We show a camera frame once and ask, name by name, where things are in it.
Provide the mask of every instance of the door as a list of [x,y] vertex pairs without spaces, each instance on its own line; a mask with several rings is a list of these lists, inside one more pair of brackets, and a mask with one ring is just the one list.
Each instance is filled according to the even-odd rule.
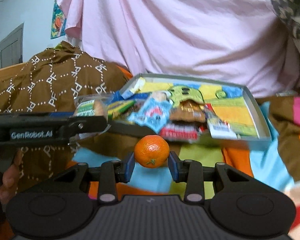
[[0,68],[22,63],[23,24],[0,42]]

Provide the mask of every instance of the pink shirt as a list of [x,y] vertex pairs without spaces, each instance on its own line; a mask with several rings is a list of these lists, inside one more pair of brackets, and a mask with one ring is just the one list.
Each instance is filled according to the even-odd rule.
[[255,97],[300,83],[300,56],[270,0],[58,0],[66,33],[93,57],[144,72],[246,85]]

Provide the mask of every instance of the cardboard tray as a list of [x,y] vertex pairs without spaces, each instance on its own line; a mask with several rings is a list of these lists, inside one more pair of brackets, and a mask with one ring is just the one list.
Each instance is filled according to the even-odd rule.
[[[252,120],[254,122],[258,136],[242,136],[240,139],[219,139],[212,138],[209,132],[203,133],[200,135],[198,141],[189,141],[189,143],[203,144],[208,147],[231,147],[239,149],[249,149],[249,150],[266,150],[271,143],[271,134],[267,122],[261,112],[260,107],[252,96],[251,92],[246,86],[237,85],[229,82],[203,79],[203,78],[194,78],[189,76],[181,75],[166,75],[166,74],[152,74],[144,73],[138,74],[130,79],[120,90],[120,93],[132,88],[137,80],[142,77],[146,79],[147,82],[162,82],[162,83],[178,83],[180,81],[186,81],[187,84],[214,84],[214,85],[224,85],[224,86],[233,86],[238,87],[243,90],[243,98],[247,105],[247,108],[250,112]],[[125,120],[113,120],[111,121],[111,128],[109,132],[119,133],[123,135],[133,136],[141,138],[146,135],[156,134],[153,130],[146,126],[138,126],[130,124]]]

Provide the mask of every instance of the human hand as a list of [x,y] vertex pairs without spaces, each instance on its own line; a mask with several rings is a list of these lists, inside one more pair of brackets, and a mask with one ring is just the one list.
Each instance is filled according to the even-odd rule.
[[2,204],[7,204],[16,193],[18,181],[20,177],[19,166],[22,161],[22,152],[18,150],[14,157],[13,164],[3,173],[2,182],[0,186],[0,201]]

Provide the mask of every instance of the mandarin orange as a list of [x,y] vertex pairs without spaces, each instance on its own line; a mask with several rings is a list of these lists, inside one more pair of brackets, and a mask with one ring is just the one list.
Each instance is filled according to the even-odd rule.
[[134,148],[135,160],[143,167],[157,168],[169,157],[169,144],[159,135],[147,135]]

